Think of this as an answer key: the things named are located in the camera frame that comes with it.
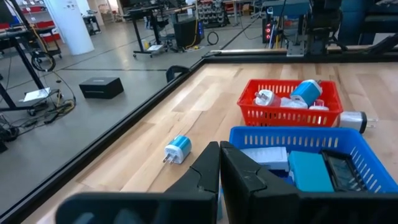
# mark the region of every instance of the power adapter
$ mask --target power adapter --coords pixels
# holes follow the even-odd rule
[[[163,162],[181,164],[191,152],[192,144],[186,136],[178,135],[165,147]]]

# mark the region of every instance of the white paper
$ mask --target white paper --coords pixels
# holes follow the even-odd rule
[[[163,47],[163,45],[152,45],[151,47],[148,48],[148,51],[156,51],[159,50]]]
[[[44,98],[47,98],[49,96],[49,94],[50,94],[50,87],[47,87],[42,90],[32,91],[32,92],[26,93],[24,102],[28,102],[31,100],[44,99]]]

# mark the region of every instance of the plastic basket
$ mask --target plastic basket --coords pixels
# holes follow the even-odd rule
[[[343,112],[336,85],[322,81],[323,93],[319,99],[325,102],[329,111],[258,106],[254,94],[262,89],[273,91],[279,97],[289,97],[301,80],[249,80],[238,105],[244,122],[248,126],[319,126],[331,127],[337,116]]]
[[[357,172],[370,192],[398,192],[389,175],[363,137],[348,128],[235,127],[229,142],[238,149],[285,146],[287,152],[319,153],[321,149],[351,154]]]

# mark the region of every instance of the workbench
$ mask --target workbench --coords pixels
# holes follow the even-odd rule
[[[376,128],[366,130],[364,137],[397,181],[397,70],[398,63],[206,63],[194,66],[190,77],[182,80],[24,223],[54,223],[57,205],[78,192],[163,192],[187,171],[210,141],[228,140],[233,126],[244,125],[236,102],[253,78],[333,80],[345,110],[365,111],[369,118],[379,120]],[[164,147],[178,134],[191,139],[192,152],[181,165],[164,164]],[[227,223],[225,206],[223,210],[222,223]]]

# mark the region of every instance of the cylindrical object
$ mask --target cylindrical object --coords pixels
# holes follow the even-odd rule
[[[72,55],[80,55],[94,50],[76,0],[46,0],[45,4]]]
[[[322,88],[315,80],[305,80],[290,94],[290,99],[312,105],[321,94]]]
[[[343,111],[338,117],[339,128],[353,128],[359,133],[364,133],[368,119],[363,111]]]
[[[142,44],[142,46],[144,47],[145,50],[148,50],[148,48],[149,48],[149,42],[148,42],[148,40],[142,39],[142,40],[141,40],[141,44]]]
[[[178,135],[166,146],[165,155],[173,158],[172,162],[181,164],[191,151],[191,148],[191,140],[186,136]]]

